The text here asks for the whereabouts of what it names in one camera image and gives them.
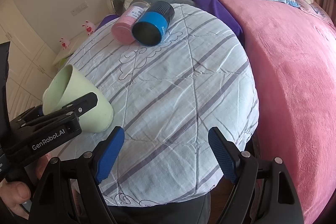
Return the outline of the person's left hand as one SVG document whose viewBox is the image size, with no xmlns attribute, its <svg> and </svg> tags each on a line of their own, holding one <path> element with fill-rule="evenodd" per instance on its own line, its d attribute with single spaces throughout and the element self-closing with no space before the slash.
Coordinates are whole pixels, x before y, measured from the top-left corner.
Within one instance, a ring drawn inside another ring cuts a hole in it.
<svg viewBox="0 0 336 224">
<path fill-rule="evenodd" d="M 38 180 L 42 177 L 50 158 L 51 154 L 47 153 L 37 161 L 35 173 Z M 1 199 L 15 215 L 29 219 L 29 214 L 24 211 L 21 204 L 28 201 L 30 197 L 30 189 L 24 182 L 7 182 L 5 179 L 1 182 Z"/>
</svg>

